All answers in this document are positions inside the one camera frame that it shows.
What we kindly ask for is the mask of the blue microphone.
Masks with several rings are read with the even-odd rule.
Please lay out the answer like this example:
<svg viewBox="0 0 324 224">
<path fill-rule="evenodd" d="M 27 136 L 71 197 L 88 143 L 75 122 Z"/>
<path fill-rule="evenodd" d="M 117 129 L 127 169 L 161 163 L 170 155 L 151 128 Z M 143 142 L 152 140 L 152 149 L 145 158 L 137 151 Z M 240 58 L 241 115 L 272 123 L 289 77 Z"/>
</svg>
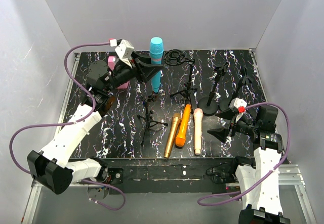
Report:
<svg viewBox="0 0 324 224">
<path fill-rule="evenodd" d="M 164 53 L 164 43 L 162 38 L 153 37 L 150 41 L 149 54 L 151 57 L 152 64 L 161 64 L 161 60 Z M 151 80 L 151 86 L 154 93 L 158 93 L 160 87 L 160 73 L 161 70 L 157 72 L 157 74 Z"/>
</svg>

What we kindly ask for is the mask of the black tripod shock-mount stand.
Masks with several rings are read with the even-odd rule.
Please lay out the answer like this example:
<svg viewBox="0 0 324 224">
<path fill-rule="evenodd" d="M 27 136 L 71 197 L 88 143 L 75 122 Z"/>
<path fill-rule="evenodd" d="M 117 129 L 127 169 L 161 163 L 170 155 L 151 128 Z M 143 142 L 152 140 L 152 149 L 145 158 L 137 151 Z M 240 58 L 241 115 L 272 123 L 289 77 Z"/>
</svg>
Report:
<svg viewBox="0 0 324 224">
<path fill-rule="evenodd" d="M 191 106 L 191 114 L 193 114 L 193 105 L 191 100 L 191 94 L 196 93 L 198 88 L 192 87 L 192 76 L 193 76 L 193 69 L 195 66 L 195 59 L 187 57 L 185 53 L 179 49 L 172 49 L 165 52 L 163 56 L 164 63 L 171 67 L 180 66 L 183 63 L 187 63 L 189 66 L 189 73 L 188 73 L 188 79 L 184 83 L 184 89 L 170 94 L 170 98 L 177 95 L 181 95 L 185 99 L 185 103 L 189 104 Z"/>
</svg>

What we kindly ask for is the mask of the orange microphone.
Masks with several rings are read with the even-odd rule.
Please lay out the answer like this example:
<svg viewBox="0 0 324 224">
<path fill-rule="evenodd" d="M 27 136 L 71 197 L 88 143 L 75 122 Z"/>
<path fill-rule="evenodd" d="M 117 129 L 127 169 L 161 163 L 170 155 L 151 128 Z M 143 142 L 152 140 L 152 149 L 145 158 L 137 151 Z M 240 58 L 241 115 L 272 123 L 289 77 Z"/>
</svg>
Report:
<svg viewBox="0 0 324 224">
<path fill-rule="evenodd" d="M 184 147 L 186 143 L 186 134 L 187 134 L 188 123 L 190 119 L 190 114 L 191 114 L 191 105 L 186 104 L 183 111 L 182 121 L 179 127 L 179 131 L 175 138 L 175 145 L 179 148 Z"/>
</svg>

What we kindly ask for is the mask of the gold microphone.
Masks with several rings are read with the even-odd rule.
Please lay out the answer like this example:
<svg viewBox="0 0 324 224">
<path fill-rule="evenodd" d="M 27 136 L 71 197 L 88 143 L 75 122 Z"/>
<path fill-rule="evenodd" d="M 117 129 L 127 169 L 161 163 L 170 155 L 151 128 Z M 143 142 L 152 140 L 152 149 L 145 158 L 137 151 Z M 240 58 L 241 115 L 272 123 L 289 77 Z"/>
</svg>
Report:
<svg viewBox="0 0 324 224">
<path fill-rule="evenodd" d="M 174 115 L 172 117 L 172 124 L 171 124 L 171 128 L 170 128 L 166 148 L 165 148 L 165 151 L 164 151 L 164 158 L 170 158 L 172 148 L 173 148 L 173 144 L 174 144 L 174 140 L 175 140 L 175 136 L 176 136 L 176 133 L 177 133 L 177 130 L 178 130 L 178 126 L 181 123 L 181 120 L 182 120 L 181 114 L 180 113 L 174 113 Z"/>
</svg>

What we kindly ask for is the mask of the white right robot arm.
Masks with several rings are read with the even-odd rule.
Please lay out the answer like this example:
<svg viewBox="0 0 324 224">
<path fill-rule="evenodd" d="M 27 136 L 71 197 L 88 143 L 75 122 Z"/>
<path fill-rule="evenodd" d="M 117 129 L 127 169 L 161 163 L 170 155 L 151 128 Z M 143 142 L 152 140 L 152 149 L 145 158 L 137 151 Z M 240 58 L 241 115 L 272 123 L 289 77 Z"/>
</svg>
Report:
<svg viewBox="0 0 324 224">
<path fill-rule="evenodd" d="M 284 217 L 279 196 L 279 166 L 285 160 L 283 142 L 275 132 L 278 108 L 261 103 L 256 119 L 247 121 L 243 106 L 233 109 L 229 124 L 209 129 L 208 133 L 224 142 L 237 131 L 250 137 L 254 144 L 254 158 L 236 156 L 229 175 L 238 180 L 242 199 L 239 223 L 290 223 Z"/>
</svg>

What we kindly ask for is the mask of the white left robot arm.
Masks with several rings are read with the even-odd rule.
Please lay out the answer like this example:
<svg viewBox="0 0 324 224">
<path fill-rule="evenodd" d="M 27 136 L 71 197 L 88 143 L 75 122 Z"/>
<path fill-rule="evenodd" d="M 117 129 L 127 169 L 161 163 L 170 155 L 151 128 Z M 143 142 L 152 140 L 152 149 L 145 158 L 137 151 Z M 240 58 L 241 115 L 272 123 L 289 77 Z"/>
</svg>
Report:
<svg viewBox="0 0 324 224">
<path fill-rule="evenodd" d="M 98 158 L 69 162 L 70 156 L 91 128 L 107 114 L 115 100 L 109 92 L 136 78 L 139 83 L 150 81 L 163 69 L 161 64 L 152 64 L 149 56 L 133 52 L 130 65 L 117 59 L 111 69 L 102 60 L 89 65 L 85 96 L 75 113 L 57 135 L 39 152 L 27 156 L 30 173 L 34 180 L 55 194 L 63 193 L 71 183 L 93 179 L 103 183 L 108 178 L 108 166 Z"/>
</svg>

